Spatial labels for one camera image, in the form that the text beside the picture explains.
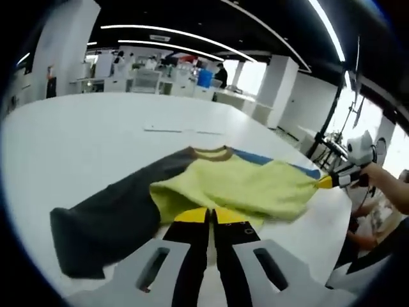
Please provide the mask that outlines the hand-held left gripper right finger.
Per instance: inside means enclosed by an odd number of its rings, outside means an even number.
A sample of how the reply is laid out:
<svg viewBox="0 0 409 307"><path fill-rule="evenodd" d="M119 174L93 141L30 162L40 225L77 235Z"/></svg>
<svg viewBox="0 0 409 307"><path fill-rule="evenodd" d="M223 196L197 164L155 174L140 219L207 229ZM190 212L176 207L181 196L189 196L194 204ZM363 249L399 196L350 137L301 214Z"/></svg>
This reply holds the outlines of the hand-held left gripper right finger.
<svg viewBox="0 0 409 307"><path fill-rule="evenodd" d="M259 238L228 209L212 212L217 268L228 306L317 306L320 284L307 264L276 242Z"/></svg>

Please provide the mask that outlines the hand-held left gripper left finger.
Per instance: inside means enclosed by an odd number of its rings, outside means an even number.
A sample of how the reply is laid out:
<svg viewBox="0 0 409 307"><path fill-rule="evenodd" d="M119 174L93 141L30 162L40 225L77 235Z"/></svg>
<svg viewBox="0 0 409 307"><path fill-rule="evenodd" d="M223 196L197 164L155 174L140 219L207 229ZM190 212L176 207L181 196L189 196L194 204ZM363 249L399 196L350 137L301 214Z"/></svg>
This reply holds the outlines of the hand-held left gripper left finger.
<svg viewBox="0 0 409 307"><path fill-rule="evenodd" d="M208 209L177 215L162 239L149 240L118 264L113 306L197 306L209 234Z"/></svg>

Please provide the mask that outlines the person's right hand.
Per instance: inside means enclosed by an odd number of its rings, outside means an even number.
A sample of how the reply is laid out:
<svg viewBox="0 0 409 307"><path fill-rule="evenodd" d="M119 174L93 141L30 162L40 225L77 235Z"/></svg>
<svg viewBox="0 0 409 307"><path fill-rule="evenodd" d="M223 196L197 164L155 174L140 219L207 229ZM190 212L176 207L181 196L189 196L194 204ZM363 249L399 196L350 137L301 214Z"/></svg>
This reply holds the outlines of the person's right hand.
<svg viewBox="0 0 409 307"><path fill-rule="evenodd" d="M362 168L360 172L359 186L373 186L381 187L382 179L384 176L384 169L375 163L368 164L366 167Z"/></svg>

